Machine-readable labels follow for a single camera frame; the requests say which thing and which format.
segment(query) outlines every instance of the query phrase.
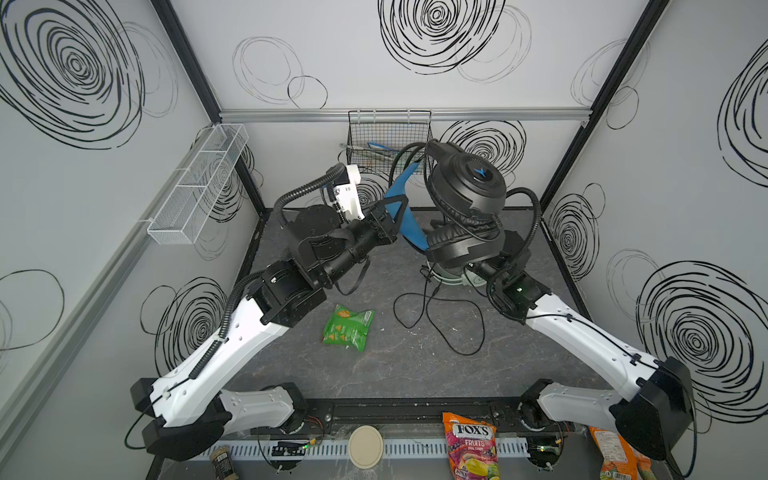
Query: gray floor surface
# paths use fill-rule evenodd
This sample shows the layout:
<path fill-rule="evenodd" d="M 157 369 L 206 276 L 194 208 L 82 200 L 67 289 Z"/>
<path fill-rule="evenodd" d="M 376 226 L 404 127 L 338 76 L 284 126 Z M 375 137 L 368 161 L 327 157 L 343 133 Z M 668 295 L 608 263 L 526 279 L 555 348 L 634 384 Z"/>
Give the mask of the gray floor surface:
<path fill-rule="evenodd" d="M 419 224 L 425 226 L 438 215 L 415 212 Z M 528 210 L 505 210 L 501 218 L 505 228 L 517 230 L 524 237 L 531 215 Z M 272 216 L 253 270 L 278 260 L 285 249 L 283 232 Z M 531 253 L 526 270 L 573 306 L 541 231 L 531 245 Z M 425 257 L 398 239 L 393 245 L 374 249 L 371 259 L 358 291 L 344 297 L 327 290 L 326 302 L 254 356 L 227 388 L 247 391 L 294 382 L 307 398 L 517 396 L 540 378 L 570 386 L 607 388 L 597 373 L 555 341 L 498 315 L 468 286 L 443 286 L 439 296 L 473 300 L 482 309 L 485 343 L 477 354 L 464 357 L 451 351 L 426 317 L 413 329 L 403 328 L 392 313 L 392 301 L 401 293 L 423 291 L 424 277 L 419 267 Z M 344 290 L 354 284 L 359 269 L 355 266 L 342 279 Z M 376 311 L 364 352 L 321 343 L 323 328 L 337 303 L 351 310 Z M 421 307 L 421 298 L 408 296 L 398 302 L 398 314 L 410 324 Z M 480 343 L 480 315 L 472 305 L 433 302 L 429 312 L 455 348 L 468 352 Z"/>

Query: barcode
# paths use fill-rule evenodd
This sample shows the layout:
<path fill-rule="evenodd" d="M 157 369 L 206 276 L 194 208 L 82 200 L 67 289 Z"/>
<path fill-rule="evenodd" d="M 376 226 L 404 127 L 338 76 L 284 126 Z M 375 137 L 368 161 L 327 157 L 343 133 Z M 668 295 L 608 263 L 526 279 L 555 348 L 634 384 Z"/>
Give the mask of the barcode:
<path fill-rule="evenodd" d="M 611 472 L 611 476 L 614 480 L 632 480 L 632 475 L 625 475 L 624 473 Z"/>

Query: black metal frame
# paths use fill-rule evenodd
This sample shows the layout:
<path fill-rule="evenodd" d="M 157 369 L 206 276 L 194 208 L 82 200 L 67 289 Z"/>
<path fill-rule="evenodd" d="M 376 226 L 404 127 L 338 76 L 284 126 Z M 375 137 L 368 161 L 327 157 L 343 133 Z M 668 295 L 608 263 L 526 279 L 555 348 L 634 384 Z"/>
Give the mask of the black metal frame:
<path fill-rule="evenodd" d="M 549 180 L 549 185 L 547 185 L 547 189 L 541 197 L 541 208 L 543 210 L 547 210 L 563 180 L 567 177 L 568 172 L 571 171 L 571 167 L 573 167 L 574 162 L 592 135 L 592 132 L 598 126 L 603 113 L 611 103 L 611 99 L 613 99 L 616 91 L 621 86 L 621 82 L 624 81 L 624 77 L 627 76 L 635 58 L 640 54 L 645 41 L 654 30 L 654 27 L 656 27 L 656 23 L 661 14 L 664 13 L 664 9 L 669 5 L 669 2 L 670 0 L 650 0 L 645 6 L 643 14 L 634 26 L 634 30 L 627 39 L 627 43 L 624 44 L 624 49 L 619 54 L 619 58 L 611 69 L 611 73 L 608 74 L 608 78 L 603 83 L 600 93 L 594 99 L 589 122 L 579 128 L 573 141 L 571 141 L 571 145 L 565 151 L 565 156 L 563 156 L 563 160 L 558 165 L 558 169 L 554 172 L 552 179 Z"/>
<path fill-rule="evenodd" d="M 151 0 L 151 2 L 209 118 L 213 122 L 221 121 L 219 104 L 200 64 L 197 62 L 189 39 L 184 33 L 184 29 L 170 0 Z M 546 209 L 554 199 L 563 180 L 568 175 L 588 138 L 597 127 L 602 114 L 610 104 L 611 99 L 629 72 L 635 58 L 640 53 L 643 45 L 645 45 L 648 36 L 653 31 L 669 2 L 670 0 L 649 0 L 647 3 L 643 14 L 635 25 L 624 49 L 621 51 L 619 58 L 611 69 L 611 73 L 608 75 L 592 105 L 592 115 L 589 122 L 576 133 L 563 160 L 550 180 L 541 199 L 543 209 Z M 250 265 L 256 256 L 264 224 L 269 217 L 271 209 L 265 208 L 258 193 L 258 188 L 242 161 L 237 162 L 235 169 L 253 203 L 253 207 L 260 217 L 238 273 L 238 278 L 241 278 L 250 271 Z M 576 302 L 576 307 L 582 315 L 589 318 L 587 307 L 568 269 L 565 267 L 559 249 L 552 242 L 548 234 L 545 236 L 555 260 L 558 262 L 560 271 L 563 273 L 568 289 L 571 291 L 571 295 Z M 333 428 L 333 425 L 344 424 L 440 423 L 442 422 L 442 412 L 450 411 L 469 418 L 482 419 L 494 423 L 499 428 L 499 432 L 525 432 L 526 437 L 553 435 L 554 432 L 546 430 L 540 433 L 533 433 L 525 429 L 524 426 L 519 425 L 516 419 L 516 405 L 518 401 L 519 398 L 517 397 L 490 397 L 466 399 L 310 399 L 308 403 L 310 404 L 310 412 L 314 412 L 318 418 L 324 419 L 328 413 L 331 415 L 332 421 L 326 426 L 329 431 Z M 258 429 L 257 431 L 259 433 L 266 433 L 269 429 Z M 158 478 L 161 466 L 162 459 L 156 457 L 147 474 L 147 480 Z"/>

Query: black wire basket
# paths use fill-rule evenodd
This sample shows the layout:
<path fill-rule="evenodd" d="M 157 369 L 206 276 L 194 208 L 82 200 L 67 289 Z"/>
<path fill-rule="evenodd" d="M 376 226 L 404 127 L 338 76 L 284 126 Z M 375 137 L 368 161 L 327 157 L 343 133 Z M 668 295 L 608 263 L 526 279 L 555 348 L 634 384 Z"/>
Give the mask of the black wire basket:
<path fill-rule="evenodd" d="M 392 163 L 398 152 L 408 144 L 432 138 L 432 112 L 428 110 L 353 110 L 348 116 L 346 163 L 357 165 L 361 174 L 375 175 L 384 180 L 384 185 L 389 181 Z M 417 154 L 413 161 L 421 160 L 422 155 Z M 402 173 L 407 158 L 408 155 L 403 155 L 399 159 L 395 166 L 395 178 Z M 416 171 L 419 176 L 421 171 L 422 167 Z"/>

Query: black strap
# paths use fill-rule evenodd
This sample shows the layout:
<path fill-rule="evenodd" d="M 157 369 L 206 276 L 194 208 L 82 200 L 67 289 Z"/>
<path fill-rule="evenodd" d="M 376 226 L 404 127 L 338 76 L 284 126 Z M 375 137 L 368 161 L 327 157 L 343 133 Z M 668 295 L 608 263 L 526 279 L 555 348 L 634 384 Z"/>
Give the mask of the black strap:
<path fill-rule="evenodd" d="M 363 277 L 366 276 L 366 272 L 368 271 L 369 266 L 371 266 L 371 259 L 366 255 L 366 264 L 362 266 L 362 270 L 360 270 L 360 275 L 357 276 L 357 281 L 355 282 L 354 285 L 352 285 L 352 289 L 349 292 L 344 293 L 343 291 L 341 291 L 341 288 L 339 288 L 339 282 L 334 283 L 339 293 L 341 293 L 344 296 L 352 295 L 353 293 L 355 293 L 355 290 L 357 290 L 357 287 L 359 287 L 360 284 L 362 283 Z"/>

